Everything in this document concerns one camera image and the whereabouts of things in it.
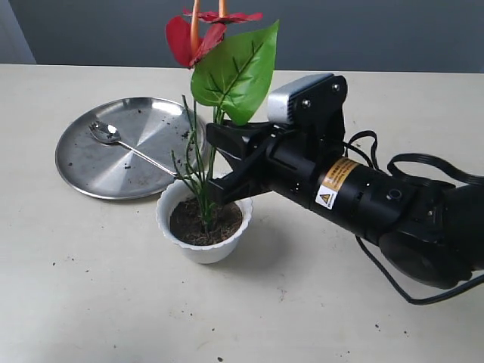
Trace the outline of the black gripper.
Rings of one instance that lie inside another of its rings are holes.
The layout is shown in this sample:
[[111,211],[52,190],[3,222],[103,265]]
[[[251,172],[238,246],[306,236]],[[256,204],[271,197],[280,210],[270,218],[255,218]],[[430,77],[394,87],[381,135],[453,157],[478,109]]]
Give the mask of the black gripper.
[[303,131],[270,122],[206,127],[208,142],[232,171],[208,180],[218,205],[274,191],[312,212],[346,212],[348,188],[334,185],[344,161],[343,131]]

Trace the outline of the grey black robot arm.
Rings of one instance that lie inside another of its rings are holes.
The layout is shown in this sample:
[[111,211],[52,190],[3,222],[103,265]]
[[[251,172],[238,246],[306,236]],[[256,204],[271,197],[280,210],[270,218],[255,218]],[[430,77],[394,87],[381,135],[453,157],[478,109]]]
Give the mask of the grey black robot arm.
[[231,173],[211,180],[209,195],[226,204],[274,191],[379,247],[400,272],[431,287],[452,288],[482,269],[482,177],[425,154],[399,159],[435,166],[451,182],[386,174],[349,159],[344,135],[340,119],[211,123],[207,140]]

